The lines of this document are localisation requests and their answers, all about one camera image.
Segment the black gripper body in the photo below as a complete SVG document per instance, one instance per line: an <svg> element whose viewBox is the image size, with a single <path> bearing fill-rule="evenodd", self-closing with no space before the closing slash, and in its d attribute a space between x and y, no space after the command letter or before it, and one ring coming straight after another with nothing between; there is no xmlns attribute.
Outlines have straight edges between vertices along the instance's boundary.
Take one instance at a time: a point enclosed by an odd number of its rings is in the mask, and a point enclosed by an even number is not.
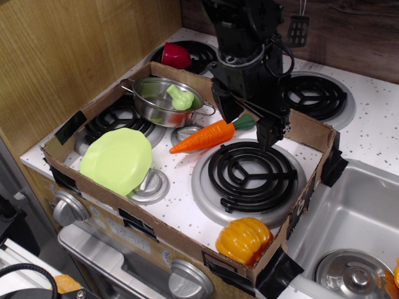
<svg viewBox="0 0 399 299"><path fill-rule="evenodd" d="M290 126L291 109L285 103L279 86L279 79L272 76L261 63L241 68L222 62L209 64L213 74L213 87L228 90L236 102L261 118L276 118L285 130Z"/></svg>

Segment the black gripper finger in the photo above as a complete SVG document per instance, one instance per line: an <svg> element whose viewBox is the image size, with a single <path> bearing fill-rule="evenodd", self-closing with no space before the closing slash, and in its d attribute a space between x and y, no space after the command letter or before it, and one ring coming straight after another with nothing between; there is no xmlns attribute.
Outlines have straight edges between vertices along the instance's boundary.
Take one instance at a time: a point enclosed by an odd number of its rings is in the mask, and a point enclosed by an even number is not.
<svg viewBox="0 0 399 299"><path fill-rule="evenodd" d="M212 87L215 104L226 123L232 123L244 111L235 97L228 90L219 87Z"/></svg>
<svg viewBox="0 0 399 299"><path fill-rule="evenodd" d="M284 126L276 118L261 118L256 123L257 141L260 149L269 150L284 137Z"/></svg>

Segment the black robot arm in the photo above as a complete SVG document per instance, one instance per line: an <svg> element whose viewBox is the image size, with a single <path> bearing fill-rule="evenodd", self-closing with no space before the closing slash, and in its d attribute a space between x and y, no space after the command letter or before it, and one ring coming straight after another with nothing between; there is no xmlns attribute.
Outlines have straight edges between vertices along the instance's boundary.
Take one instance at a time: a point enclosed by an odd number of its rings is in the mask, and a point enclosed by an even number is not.
<svg viewBox="0 0 399 299"><path fill-rule="evenodd" d="M282 54L291 50L277 27L282 6L275 1L202 1L218 41L217 61L209 65L212 92L227 123L243 111L257 117L262 150L282 140L290 127L291 109L281 95Z"/></svg>

